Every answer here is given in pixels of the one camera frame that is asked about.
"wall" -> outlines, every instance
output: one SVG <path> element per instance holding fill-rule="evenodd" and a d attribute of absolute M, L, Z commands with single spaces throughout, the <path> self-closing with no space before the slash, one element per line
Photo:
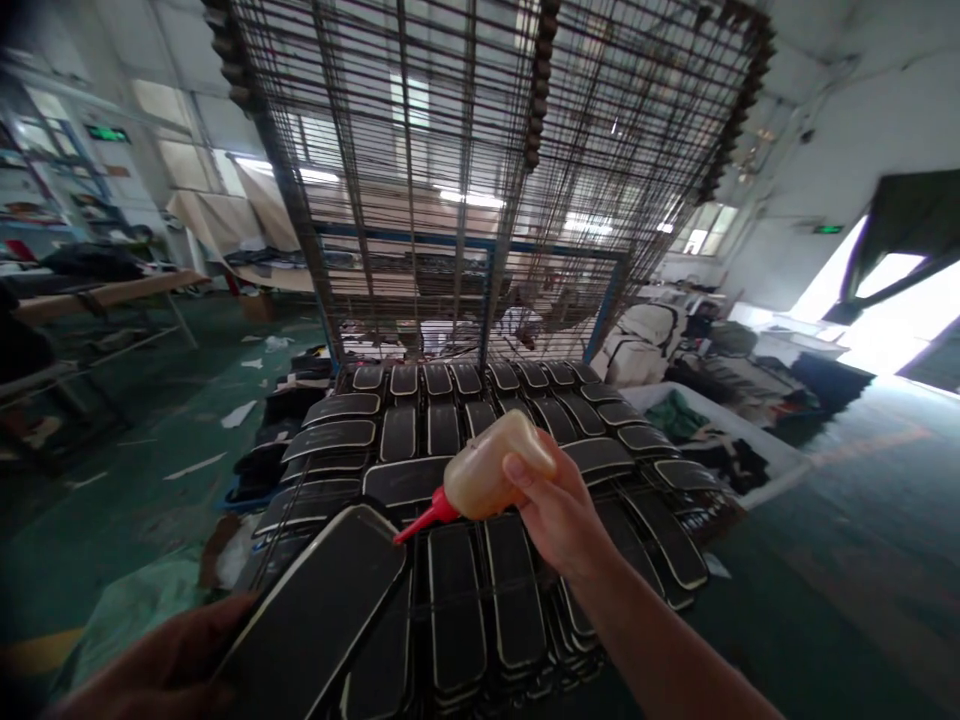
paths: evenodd
<path fill-rule="evenodd" d="M 950 0 L 861 2 L 834 48 L 835 82 L 801 128 L 812 141 L 789 142 L 786 159 L 754 207 L 754 219 L 715 271 L 724 292 L 789 310 L 839 246 L 841 235 L 815 236 L 804 221 L 848 228 L 889 173 L 960 166 L 960 4 Z"/>

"exit sign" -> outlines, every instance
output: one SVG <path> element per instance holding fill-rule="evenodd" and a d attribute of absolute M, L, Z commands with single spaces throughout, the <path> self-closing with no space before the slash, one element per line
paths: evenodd
<path fill-rule="evenodd" d="M 106 125 L 84 125 L 87 128 L 87 134 L 94 140 L 103 142 L 130 142 L 127 131 L 123 128 L 112 128 Z"/>

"red bottle tip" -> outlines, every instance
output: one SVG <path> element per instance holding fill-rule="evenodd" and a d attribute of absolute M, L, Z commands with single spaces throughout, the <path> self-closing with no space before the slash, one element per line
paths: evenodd
<path fill-rule="evenodd" d="M 443 492 L 443 487 L 438 487 L 433 493 L 433 503 L 430 505 L 430 508 L 404 530 L 397 533 L 393 538 L 393 542 L 396 545 L 400 545 L 425 527 L 429 527 L 436 522 L 448 523 L 451 520 L 456 520 L 458 517 L 460 517 L 460 513 L 457 512 L 457 509 L 447 500 L 447 495 Z"/>

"glue bottle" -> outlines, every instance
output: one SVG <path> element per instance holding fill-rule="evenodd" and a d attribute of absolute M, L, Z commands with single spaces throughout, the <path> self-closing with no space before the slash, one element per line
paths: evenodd
<path fill-rule="evenodd" d="M 397 544 L 435 522 L 447 523 L 458 517 L 485 520 L 523 499 L 503 474 L 503 459 L 515 452 L 527 467 L 546 478 L 554 478 L 557 464 L 543 446 L 537 429 L 520 410 L 511 410 L 461 450 L 443 471 L 443 485 L 433 493 L 430 509 L 418 517 L 393 541 Z"/>

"wire rack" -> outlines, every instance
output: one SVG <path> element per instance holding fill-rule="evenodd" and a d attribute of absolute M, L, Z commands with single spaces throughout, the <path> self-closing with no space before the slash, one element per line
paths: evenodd
<path fill-rule="evenodd" d="M 205 2 L 338 360 L 589 359 L 773 54 L 740 2 Z"/>

